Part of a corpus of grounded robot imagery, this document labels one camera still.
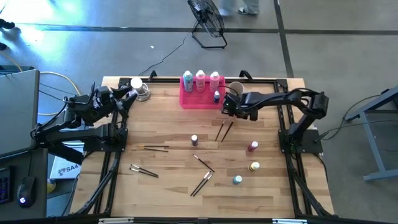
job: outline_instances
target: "gray floor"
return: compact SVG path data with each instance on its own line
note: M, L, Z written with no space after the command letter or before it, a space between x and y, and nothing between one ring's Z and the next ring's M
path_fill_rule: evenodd
M20 7L21 1L27 7ZM9 1L1 17L20 23L103 27L191 28L194 23L185 0L34 2ZM398 2L393 0L279 2L286 29L398 28ZM278 28L273 1L260 0L260 3L258 17L235 15L226 20L226 27ZM1 41L10 47L6 53L21 65L66 74L82 91L88 91L92 81L101 83L104 75L137 75L176 48L186 36L181 32L55 32L40 31L26 24L18 26L20 29L2 32ZM207 42L215 41L206 34L198 36ZM224 50L203 50L192 38L187 38L183 47L154 69L159 75L181 75L186 69L203 69L235 76L246 69L255 77L287 76L278 34L227 33L225 36L229 45ZM287 35L287 45L294 76L304 78L307 87L324 91L330 97L328 116L316 122L321 131L337 127L353 103L398 84L396 35ZM0 64L11 63L0 58ZM61 78L42 75L40 79L42 83L73 91ZM63 96L44 86L40 88ZM40 112L51 113L59 110L62 103L40 95L39 106ZM391 148L397 149L396 143ZM336 214L397 222L398 178L370 183L362 180L363 175L376 171L362 127L343 129L332 140L324 141L323 146ZM70 190L71 183L66 184L61 191ZM68 194L50 199L48 215L60 215L67 199Z

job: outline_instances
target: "wooden table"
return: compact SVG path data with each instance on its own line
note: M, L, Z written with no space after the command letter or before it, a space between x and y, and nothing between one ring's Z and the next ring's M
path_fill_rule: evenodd
M104 77L103 85L117 88L120 77ZM304 87L303 79L287 79L289 89ZM129 137L122 154L113 202L112 216L130 217L294 217L285 157L280 152L275 106L259 110L257 121L235 119L221 143L232 117L218 110L183 110L178 102L178 83L148 83L150 100L134 102L129 111ZM267 84L245 84L245 91L273 93ZM294 108L295 120L301 112ZM217 132L226 120L218 141ZM99 122L108 123L109 119ZM198 146L191 145L196 134ZM247 152L251 141L259 147ZM170 145L168 153L138 149L143 144ZM216 172L196 197L190 197L208 169L192 156L196 154ZM77 211L98 185L103 152L94 152L84 160L73 198L71 212ZM325 171L312 154L303 154L307 185L317 200L333 213ZM261 167L248 170L257 161ZM129 170L137 164L155 172L159 178ZM233 185L236 175L243 182ZM304 211L302 192L297 192Z

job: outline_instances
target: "fan stand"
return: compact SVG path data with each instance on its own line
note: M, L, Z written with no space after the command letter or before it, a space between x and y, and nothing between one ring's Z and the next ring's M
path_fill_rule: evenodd
M224 46L210 46L210 47L204 46L204 45L201 44L201 42L197 39L197 37L195 37L195 35L193 34L193 33L196 31L196 29L198 28L198 26L199 26L199 22L197 21L196 24L195 24L195 26L193 27L191 33L192 33L192 38L194 38L195 41L198 42L198 44L200 45L201 48L203 48L203 49L219 49L219 48L224 49L224 48L228 45L228 43L226 42L226 39L225 39L225 37L224 37L224 34L222 34L221 37L222 37L223 40L224 40L224 43L225 43Z

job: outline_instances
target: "computer mouse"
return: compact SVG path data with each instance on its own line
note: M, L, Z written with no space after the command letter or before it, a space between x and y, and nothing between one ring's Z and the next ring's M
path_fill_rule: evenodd
M17 191L17 199L19 206L22 208L29 208L36 201L35 178L24 177Z

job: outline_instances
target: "pink bottle holder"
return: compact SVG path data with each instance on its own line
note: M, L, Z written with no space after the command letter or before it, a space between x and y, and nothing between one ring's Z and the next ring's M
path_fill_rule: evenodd
M205 109L217 110L223 105L225 94L225 87L219 87L220 102L218 104L213 102L214 93L210 92L210 77L206 77L205 91L198 92L196 85L196 77L193 77L193 91L187 93L184 89L183 78L180 78L180 105L183 109ZM220 76L220 86L225 86L225 78Z

